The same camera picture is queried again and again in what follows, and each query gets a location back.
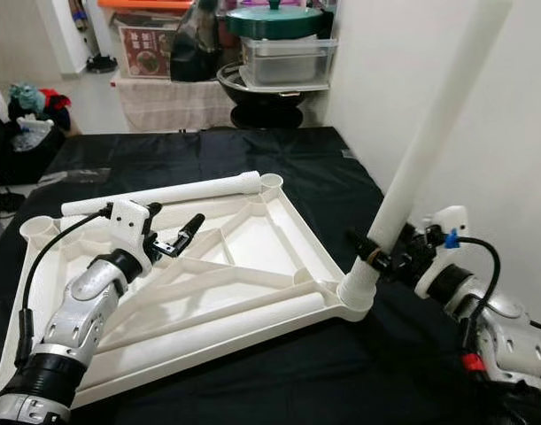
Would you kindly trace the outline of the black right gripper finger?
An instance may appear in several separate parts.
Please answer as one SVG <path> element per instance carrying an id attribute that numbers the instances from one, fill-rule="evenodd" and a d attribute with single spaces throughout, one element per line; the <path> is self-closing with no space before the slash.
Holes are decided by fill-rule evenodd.
<path id="1" fill-rule="evenodd" d="M 373 270 L 380 273 L 395 273 L 398 270 L 396 260 L 375 240 L 359 234 L 354 229 L 346 229 L 344 239 L 351 245 L 356 258 L 372 267 Z"/>

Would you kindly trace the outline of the white plastic table top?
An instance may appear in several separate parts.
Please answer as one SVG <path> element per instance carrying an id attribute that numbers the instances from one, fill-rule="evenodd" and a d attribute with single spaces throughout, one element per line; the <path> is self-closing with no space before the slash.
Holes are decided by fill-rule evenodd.
<path id="1" fill-rule="evenodd" d="M 149 337 L 306 294 L 322 295 L 326 307 L 307 316 L 304 327 L 296 329 L 332 317 L 358 322 L 367 315 L 367 301 L 342 300 L 344 273 L 287 198 L 282 177 L 262 175 L 257 194 L 173 203 L 245 198 L 246 206 L 224 226 L 196 235 L 179 258 L 164 258 L 148 274 L 133 280 L 105 324 L 95 357 Z M 251 345 L 243 344 L 238 351 Z M 83 407 L 238 351 L 216 351 L 211 356 L 196 353 L 109 382 L 88 383 L 84 375 L 74 405 Z"/>

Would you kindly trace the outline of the white plastic table leg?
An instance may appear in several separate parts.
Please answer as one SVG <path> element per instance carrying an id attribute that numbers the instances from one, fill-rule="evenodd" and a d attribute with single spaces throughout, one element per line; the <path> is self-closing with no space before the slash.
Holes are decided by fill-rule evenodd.
<path id="1" fill-rule="evenodd" d="M 324 307 L 322 295 L 306 294 L 149 337 L 141 343 L 100 353 L 93 359 L 85 381 L 96 384 L 125 379 L 129 374 L 172 360 L 182 361 L 197 353 L 211 356 L 216 351 L 238 351 L 243 344 L 257 344 L 304 327 L 306 317 Z"/>
<path id="2" fill-rule="evenodd" d="M 367 237 L 379 250 L 391 250 L 412 213 L 416 196 L 455 129 L 457 118 L 480 76 L 494 42 L 505 27 L 514 0 L 475 0 L 474 15 L 461 32 L 460 49 L 441 74 L 440 86 L 429 102 L 384 194 Z"/>
<path id="3" fill-rule="evenodd" d="M 235 214 L 238 214 L 242 207 L 246 206 L 245 198 L 219 198 L 206 199 L 206 201 L 166 204 L 164 209 L 156 218 L 153 218 L 151 229 L 157 232 L 159 239 L 164 242 L 172 242 L 176 238 L 178 230 L 185 226 L 186 222 L 193 218 L 197 213 L 202 213 L 205 216 L 205 222 L 201 224 L 197 231 L 197 236 L 209 229 L 217 229 L 224 226 Z M 64 216 L 60 220 L 61 230 L 71 227 L 72 224 L 80 222 L 84 216 Z M 108 223 L 111 219 L 99 218 L 94 219 L 88 224 L 80 227 L 76 231 L 89 232 L 88 237 L 96 238 L 100 242 L 109 242 L 107 235 Z"/>
<path id="4" fill-rule="evenodd" d="M 109 203 L 116 201 L 133 201 L 141 205 L 151 203 L 172 204 L 182 201 L 196 201 L 196 199 L 230 196 L 239 194 L 257 194 L 262 188 L 262 174 L 258 171 L 231 175 L 231 177 L 213 179 L 213 181 L 201 181 L 181 183 L 181 185 L 151 188 L 133 191 L 118 195 L 100 196 L 64 203 L 60 207 L 61 215 L 88 215 L 97 210 L 104 209 Z"/>

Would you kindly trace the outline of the clear plastic wrap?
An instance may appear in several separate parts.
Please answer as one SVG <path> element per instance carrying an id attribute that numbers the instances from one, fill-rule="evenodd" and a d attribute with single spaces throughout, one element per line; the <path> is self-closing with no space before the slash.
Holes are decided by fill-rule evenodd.
<path id="1" fill-rule="evenodd" d="M 59 173 L 45 174 L 40 178 L 38 187 L 67 183 L 67 185 L 92 185 L 107 182 L 111 174 L 109 167 L 89 167 L 89 169 L 73 169 Z"/>

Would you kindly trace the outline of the black plastic sheet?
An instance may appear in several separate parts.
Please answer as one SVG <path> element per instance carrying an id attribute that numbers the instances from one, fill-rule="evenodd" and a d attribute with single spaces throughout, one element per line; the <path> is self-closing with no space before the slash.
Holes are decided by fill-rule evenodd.
<path id="1" fill-rule="evenodd" d="M 330 127 L 89 135 L 67 139 L 48 173 L 109 167 L 103 183 L 36 188 L 19 221 L 69 201 L 259 171 L 286 195 L 342 270 L 346 229 L 366 231 L 383 194 Z M 384 281 L 359 322 L 311 325 L 73 414 L 69 425 L 541 425 L 541 401 L 493 390 L 461 365 L 458 327 L 436 301 Z"/>

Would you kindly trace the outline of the beige cloth covered table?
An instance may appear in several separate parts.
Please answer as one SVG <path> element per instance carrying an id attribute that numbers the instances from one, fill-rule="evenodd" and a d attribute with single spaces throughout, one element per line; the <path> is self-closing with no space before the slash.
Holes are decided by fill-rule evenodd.
<path id="1" fill-rule="evenodd" d="M 113 78 L 132 131 L 202 130 L 229 127 L 236 105 L 217 81 L 173 82 Z"/>

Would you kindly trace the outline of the black router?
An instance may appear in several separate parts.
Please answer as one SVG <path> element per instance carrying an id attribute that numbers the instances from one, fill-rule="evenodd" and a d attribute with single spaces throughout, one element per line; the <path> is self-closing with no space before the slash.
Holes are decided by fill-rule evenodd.
<path id="1" fill-rule="evenodd" d="M 26 198 L 26 195 L 14 193 L 10 186 L 0 186 L 0 212 L 16 213 Z"/>

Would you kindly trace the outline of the black suitcase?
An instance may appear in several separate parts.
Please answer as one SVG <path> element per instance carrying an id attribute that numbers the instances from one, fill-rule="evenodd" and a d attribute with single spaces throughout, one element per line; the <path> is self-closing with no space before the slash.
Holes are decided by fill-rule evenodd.
<path id="1" fill-rule="evenodd" d="M 19 152 L 12 138 L 19 136 L 19 125 L 0 119 L 0 186 L 35 185 L 57 156 L 66 136 L 60 130 L 50 131 L 33 149 Z"/>

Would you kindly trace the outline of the white plastic bag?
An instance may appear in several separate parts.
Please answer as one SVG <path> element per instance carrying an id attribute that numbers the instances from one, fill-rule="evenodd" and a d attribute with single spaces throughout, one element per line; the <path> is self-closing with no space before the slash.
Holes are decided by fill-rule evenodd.
<path id="1" fill-rule="evenodd" d="M 12 138 L 12 149 L 15 152 L 27 152 L 38 147 L 43 139 L 56 128 L 55 122 L 40 119 L 18 117 L 18 133 Z"/>

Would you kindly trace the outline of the black wok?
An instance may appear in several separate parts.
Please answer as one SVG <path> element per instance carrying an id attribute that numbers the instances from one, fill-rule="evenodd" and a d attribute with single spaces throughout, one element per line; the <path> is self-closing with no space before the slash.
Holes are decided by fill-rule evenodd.
<path id="1" fill-rule="evenodd" d="M 289 106 L 296 108 L 307 98 L 314 97 L 320 93 L 319 90 L 285 90 L 273 89 L 254 90 L 249 88 L 243 81 L 239 69 L 242 62 L 230 62 L 221 66 L 216 73 L 216 81 L 225 90 L 226 96 L 236 105 L 256 106 Z"/>

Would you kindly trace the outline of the black mop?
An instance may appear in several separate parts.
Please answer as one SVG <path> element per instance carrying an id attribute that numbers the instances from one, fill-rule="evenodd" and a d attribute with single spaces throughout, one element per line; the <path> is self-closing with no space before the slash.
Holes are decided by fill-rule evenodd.
<path id="1" fill-rule="evenodd" d="M 112 47 L 112 38 L 104 9 L 97 4 L 97 0 L 67 0 L 67 2 L 71 9 L 72 21 L 77 31 L 82 33 L 82 39 L 87 41 L 89 32 L 93 35 L 92 56 L 87 60 L 85 69 L 89 73 L 115 72 L 118 61 L 108 52 Z"/>

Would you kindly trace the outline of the red printed cardboard box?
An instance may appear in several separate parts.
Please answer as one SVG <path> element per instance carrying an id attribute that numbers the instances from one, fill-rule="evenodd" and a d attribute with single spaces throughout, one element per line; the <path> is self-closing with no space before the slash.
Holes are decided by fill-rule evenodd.
<path id="1" fill-rule="evenodd" d="M 173 27 L 120 26 L 123 76 L 133 80 L 169 80 L 172 77 Z"/>

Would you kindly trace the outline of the clear plastic container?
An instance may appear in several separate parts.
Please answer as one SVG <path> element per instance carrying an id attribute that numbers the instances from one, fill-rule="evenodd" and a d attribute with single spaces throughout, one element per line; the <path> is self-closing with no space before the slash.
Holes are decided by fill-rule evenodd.
<path id="1" fill-rule="evenodd" d="M 329 70 L 338 40 L 314 36 L 294 40 L 242 37 L 241 42 L 239 76 L 246 88 L 261 92 L 329 89 Z"/>

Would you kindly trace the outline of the orange plastic lid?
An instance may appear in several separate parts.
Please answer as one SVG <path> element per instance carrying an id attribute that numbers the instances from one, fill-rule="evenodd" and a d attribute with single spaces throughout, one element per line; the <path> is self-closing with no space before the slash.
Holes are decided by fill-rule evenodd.
<path id="1" fill-rule="evenodd" d="M 185 12 L 194 0 L 97 0 L 112 11 Z"/>

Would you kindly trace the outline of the green lidded pot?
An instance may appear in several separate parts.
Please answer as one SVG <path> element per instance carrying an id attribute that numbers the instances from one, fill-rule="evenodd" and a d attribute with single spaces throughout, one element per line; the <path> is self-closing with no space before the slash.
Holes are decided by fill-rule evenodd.
<path id="1" fill-rule="evenodd" d="M 225 16 L 229 32 L 254 40 L 304 39 L 320 31 L 323 17 L 320 8 L 282 4 L 281 0 L 234 9 Z"/>

